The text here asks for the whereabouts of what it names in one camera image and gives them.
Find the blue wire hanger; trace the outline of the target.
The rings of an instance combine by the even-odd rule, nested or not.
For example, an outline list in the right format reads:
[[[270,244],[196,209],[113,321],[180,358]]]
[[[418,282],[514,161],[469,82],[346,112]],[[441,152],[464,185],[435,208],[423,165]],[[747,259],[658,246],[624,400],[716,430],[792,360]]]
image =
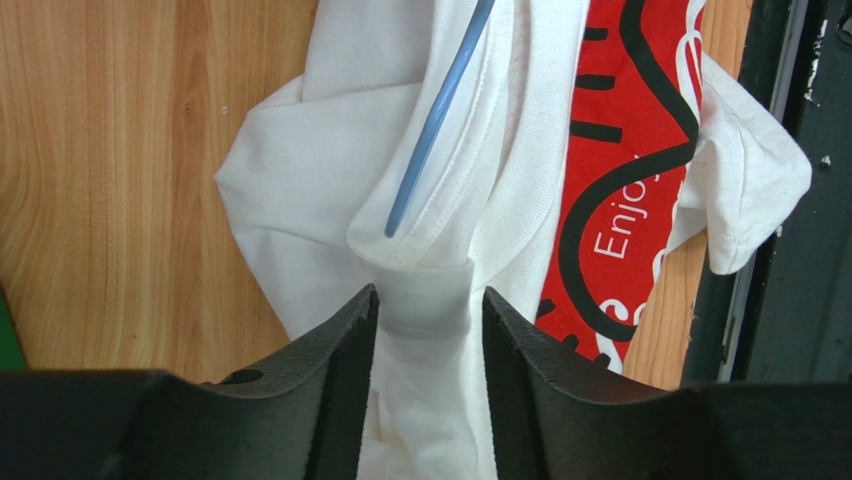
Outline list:
[[[462,77],[487,25],[494,4],[494,0],[479,0],[476,2],[458,50],[434,98],[412,150],[384,227],[384,236],[386,238],[393,238],[396,235],[409,209],[420,177],[452,105]]]

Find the white t-shirt red print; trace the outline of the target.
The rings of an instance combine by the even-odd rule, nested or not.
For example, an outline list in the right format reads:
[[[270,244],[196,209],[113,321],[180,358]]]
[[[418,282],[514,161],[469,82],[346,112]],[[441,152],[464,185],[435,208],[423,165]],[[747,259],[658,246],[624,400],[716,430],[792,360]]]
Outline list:
[[[384,227],[477,1],[323,1],[304,73],[217,172],[288,336],[381,307],[357,475],[497,475],[482,303],[620,372],[675,227],[704,100],[700,1],[495,1],[393,238]]]

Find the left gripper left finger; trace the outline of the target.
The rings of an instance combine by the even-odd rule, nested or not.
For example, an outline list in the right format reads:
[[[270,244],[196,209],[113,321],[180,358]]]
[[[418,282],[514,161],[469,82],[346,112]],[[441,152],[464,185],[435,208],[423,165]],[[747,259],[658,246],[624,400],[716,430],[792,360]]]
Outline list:
[[[163,370],[1,375],[5,479],[353,479],[379,299],[366,286],[331,318],[230,374]]]

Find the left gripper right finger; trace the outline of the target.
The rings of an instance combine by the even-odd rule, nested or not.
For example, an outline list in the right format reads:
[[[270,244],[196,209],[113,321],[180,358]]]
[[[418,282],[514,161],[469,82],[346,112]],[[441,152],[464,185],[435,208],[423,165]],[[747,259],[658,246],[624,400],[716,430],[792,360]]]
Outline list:
[[[849,384],[660,390],[620,376],[483,295],[502,479],[847,479]]]

